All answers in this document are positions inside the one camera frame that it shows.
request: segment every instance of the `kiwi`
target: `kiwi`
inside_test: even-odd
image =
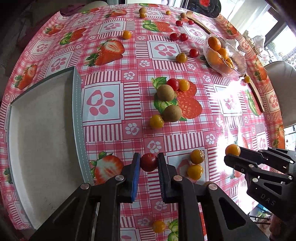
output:
[[[182,110],[177,105],[169,105],[163,111],[163,120],[168,122],[176,122],[182,117]]]
[[[161,85],[157,89],[157,97],[162,101],[172,101],[175,98],[175,92],[169,85]]]
[[[147,12],[147,9],[142,7],[139,9],[139,13],[146,13]]]
[[[186,13],[184,13],[184,12],[181,13],[180,16],[181,16],[182,18],[186,18],[186,17],[187,17]]]

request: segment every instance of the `curtain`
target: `curtain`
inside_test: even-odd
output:
[[[220,0],[221,14],[242,34],[245,30],[260,24],[260,18],[270,6],[265,0]]]

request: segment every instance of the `red cherry tomato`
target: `red cherry tomato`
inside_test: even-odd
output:
[[[172,87],[174,91],[179,89],[179,81],[174,78],[169,79],[166,84]]]
[[[180,21],[180,20],[177,20],[177,21],[176,21],[176,25],[177,25],[178,27],[181,27],[181,26],[183,25],[183,22]]]
[[[173,40],[173,41],[179,40],[179,38],[180,38],[180,36],[177,33],[172,33],[170,35],[170,39]]]
[[[186,41],[188,39],[188,35],[187,34],[180,34],[180,40],[181,41]]]
[[[189,51],[189,56],[191,58],[196,58],[199,54],[200,53],[198,52],[198,50],[197,49],[194,49],[194,48]]]
[[[144,154],[140,159],[140,167],[145,172],[152,172],[157,168],[157,158],[151,153]]]

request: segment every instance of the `yellow cherry tomato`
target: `yellow cherry tomato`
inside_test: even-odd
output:
[[[179,90],[181,91],[187,91],[190,88],[190,84],[188,80],[179,80]]]
[[[188,56],[184,53],[180,53],[176,56],[176,61],[179,63],[186,63],[188,60]]]
[[[250,78],[250,76],[245,76],[245,77],[244,77],[244,81],[245,81],[247,84],[249,84],[249,83],[251,82],[251,78]]]
[[[162,128],[163,125],[164,125],[164,121],[163,119],[161,118],[160,115],[153,115],[151,118],[150,118],[150,126],[153,128],[153,129],[156,129],[156,128]]]
[[[230,144],[228,147],[226,147],[225,154],[226,155],[232,154],[235,156],[239,156],[240,155],[240,147],[235,144]]]
[[[123,31],[122,37],[124,39],[130,39],[131,38],[131,32],[127,31],[127,30]]]
[[[144,12],[140,13],[140,18],[145,18],[145,17],[147,17],[146,13]]]
[[[190,159],[193,164],[201,164],[205,160],[205,155],[201,150],[193,150],[190,154]]]
[[[187,175],[193,180],[198,180],[201,178],[203,173],[203,167],[201,165],[192,165],[187,169]]]
[[[152,229],[155,233],[162,233],[165,230],[165,223],[157,220],[152,224]]]

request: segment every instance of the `pink checkered tablecloth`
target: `pink checkered tablecloth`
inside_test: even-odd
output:
[[[0,188],[15,228],[29,228],[30,223],[10,178],[6,117],[11,101],[24,91],[15,87],[15,79],[24,77],[24,71],[32,65],[36,65],[37,70],[29,87],[57,71],[76,66],[83,80],[83,130],[91,168],[104,152],[113,153],[124,164],[131,162],[134,152],[141,155],[163,152],[168,163],[176,166],[178,173],[186,175],[189,153],[198,148],[206,156],[199,183],[215,182],[245,212],[256,205],[246,194],[244,175],[226,167],[223,158],[225,147],[230,143],[253,150],[268,146],[284,148],[281,112],[266,71],[242,35],[223,16],[210,19],[196,15],[216,35],[238,40],[240,49],[246,53],[247,73],[267,110],[262,114],[243,79],[226,78],[207,67],[202,58],[207,34],[197,25],[186,22],[182,27],[175,25],[180,13],[186,10],[155,4],[147,6],[146,23],[166,22],[171,32],[188,34],[187,41],[175,42],[169,39],[170,32],[143,28],[144,20],[139,18],[141,7],[139,4],[107,6],[70,17],[58,12],[37,32],[19,58],[0,109]],[[166,10],[171,10],[172,14],[166,15]],[[76,32],[75,37],[68,34],[79,29],[82,30]],[[132,38],[122,39],[123,30],[132,32]],[[95,61],[94,66],[89,66],[91,58],[96,58],[97,47],[109,39],[123,44],[122,56],[115,56],[115,61],[101,65],[96,65]],[[178,53],[188,54],[192,47],[201,52],[198,58],[188,58],[183,64],[175,61]],[[189,113],[182,121],[165,123],[162,129],[151,129],[149,119],[161,109],[161,103],[154,101],[156,89],[152,81],[157,78],[191,81],[193,94],[187,101],[189,105],[199,102],[202,113],[194,118]],[[175,101],[177,104],[182,98],[177,97]],[[154,220],[168,223],[177,217],[177,205],[164,204],[161,200],[157,170],[150,173],[141,170],[136,201],[121,206],[121,239],[167,240],[171,233],[168,226],[164,233],[155,234],[152,223]]]

